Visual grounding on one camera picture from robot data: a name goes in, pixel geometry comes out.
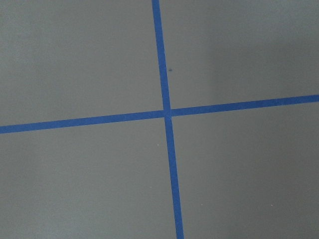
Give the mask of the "blue tape grid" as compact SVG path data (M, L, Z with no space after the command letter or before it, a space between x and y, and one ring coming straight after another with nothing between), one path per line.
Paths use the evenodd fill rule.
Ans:
M161 87L162 110L147 111L138 113L117 114L108 116L98 116L79 119L64 119L44 122L32 122L25 124L3 125L0 128L2 134L47 130L56 128L67 128L76 126L87 126L95 124L107 124L114 122L128 122L137 120L163 119L165 126L166 148L168 154L169 176L171 184L172 205L174 214L174 224L176 238L184 238L182 209L180 202L180 191L178 182L178 171L175 154L174 133L173 133L173 117L200 115L209 113L241 111L248 109L260 109L268 107L298 105L307 103L317 103L318 95L295 96L288 98L277 98L267 100L257 100L248 102L236 102L227 104L217 104L208 106L197 106L188 108L173 109L170 103L169 83L167 76L167 66L165 57L164 37L161 21L160 1L152 1L154 29L157 46L157 57L159 66L159 78Z

